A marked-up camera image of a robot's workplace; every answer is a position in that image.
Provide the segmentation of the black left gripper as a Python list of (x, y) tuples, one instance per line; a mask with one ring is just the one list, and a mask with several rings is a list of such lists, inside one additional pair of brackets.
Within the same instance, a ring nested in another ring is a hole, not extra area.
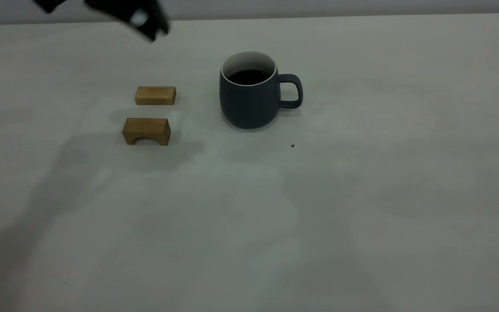
[(170, 32), (169, 21), (156, 0), (85, 0), (84, 3), (137, 28), (143, 26), (143, 35), (150, 42)]

